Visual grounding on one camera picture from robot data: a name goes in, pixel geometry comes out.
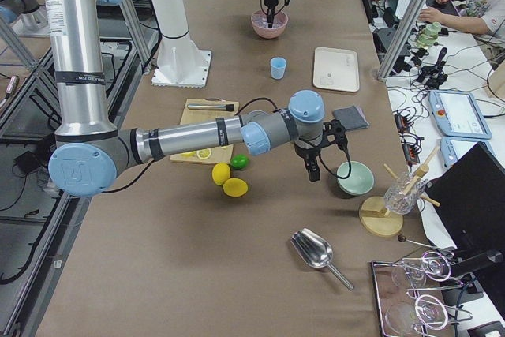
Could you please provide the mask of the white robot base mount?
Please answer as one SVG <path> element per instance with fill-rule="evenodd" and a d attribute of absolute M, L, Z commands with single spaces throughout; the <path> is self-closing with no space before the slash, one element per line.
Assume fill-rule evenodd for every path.
<path fill-rule="evenodd" d="M 152 83 L 155 86 L 204 88 L 212 53 L 192 41 L 183 0 L 151 0 L 161 33 Z"/>

